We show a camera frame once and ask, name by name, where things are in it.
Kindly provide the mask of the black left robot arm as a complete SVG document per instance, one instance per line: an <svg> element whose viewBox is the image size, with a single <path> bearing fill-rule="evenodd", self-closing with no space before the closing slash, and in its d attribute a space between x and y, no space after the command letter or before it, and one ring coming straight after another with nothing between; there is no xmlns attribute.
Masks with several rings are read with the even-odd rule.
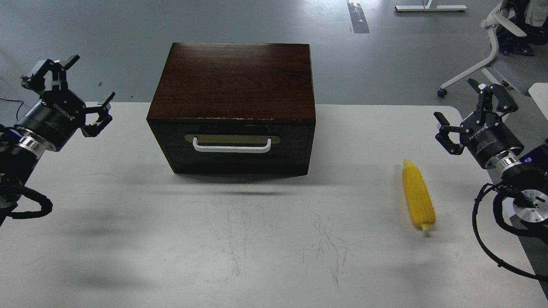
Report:
<svg viewBox="0 0 548 308"><path fill-rule="evenodd" d="M67 71L80 59L39 61L23 88L39 95L39 101L11 127L1 127L1 220L41 218L52 212L53 203L26 182L45 151L59 152L77 129L86 138L98 136L112 121L111 93L96 107L87 107L67 84Z"/></svg>

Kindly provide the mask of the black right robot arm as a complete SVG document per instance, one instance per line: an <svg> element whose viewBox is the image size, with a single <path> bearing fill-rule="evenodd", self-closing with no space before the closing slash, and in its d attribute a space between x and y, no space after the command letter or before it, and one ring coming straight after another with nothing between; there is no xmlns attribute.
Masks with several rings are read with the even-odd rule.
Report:
<svg viewBox="0 0 548 308"><path fill-rule="evenodd" d="M440 123L436 140L452 155L464 149L482 169L497 169L501 187L493 202L497 224L509 233L523 237L547 238L547 169L536 162L518 159L524 145L503 122L503 116L518 110L515 100L499 84L481 85L472 78L468 84L478 94L475 110L458 126L450 125L442 113L434 116ZM516 214L533 228L518 229L502 218L502 200L512 198Z"/></svg>

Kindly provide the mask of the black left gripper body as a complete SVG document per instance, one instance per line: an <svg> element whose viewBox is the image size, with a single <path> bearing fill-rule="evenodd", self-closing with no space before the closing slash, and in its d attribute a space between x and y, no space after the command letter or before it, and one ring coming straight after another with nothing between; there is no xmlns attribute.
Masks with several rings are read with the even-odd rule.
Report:
<svg viewBox="0 0 548 308"><path fill-rule="evenodd" d="M15 128L35 133L49 142L48 150L59 152L76 129L85 123L85 103L70 90L49 90L20 119Z"/></svg>

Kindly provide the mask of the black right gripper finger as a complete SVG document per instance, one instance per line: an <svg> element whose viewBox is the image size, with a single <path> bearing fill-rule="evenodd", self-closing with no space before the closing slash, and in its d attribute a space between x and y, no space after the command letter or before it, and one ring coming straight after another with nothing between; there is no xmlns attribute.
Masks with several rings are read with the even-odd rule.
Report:
<svg viewBox="0 0 548 308"><path fill-rule="evenodd" d="M460 143L454 143L450 138L450 133L466 134L467 129L464 127L451 126L449 121L444 117L443 113L435 112L434 117L440 124L439 131L435 136L435 139L441 144L442 148L449 154L460 155L464 150L464 145Z"/></svg>
<svg viewBox="0 0 548 308"><path fill-rule="evenodd" d="M485 124L490 113L501 119L518 110L518 105L504 86L496 83L487 86L472 78L468 78L467 82L478 93L478 103L473 112L474 123Z"/></svg>

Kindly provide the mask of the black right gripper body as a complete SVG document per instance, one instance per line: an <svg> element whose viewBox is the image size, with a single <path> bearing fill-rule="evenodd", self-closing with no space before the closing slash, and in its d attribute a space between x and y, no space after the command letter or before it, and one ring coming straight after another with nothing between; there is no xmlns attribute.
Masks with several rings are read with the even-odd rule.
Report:
<svg viewBox="0 0 548 308"><path fill-rule="evenodd" d="M485 122L478 123L474 113L462 122L470 134L462 134L465 146L482 169L495 168L491 159L505 151L520 154L524 145L502 122L497 113L486 113Z"/></svg>

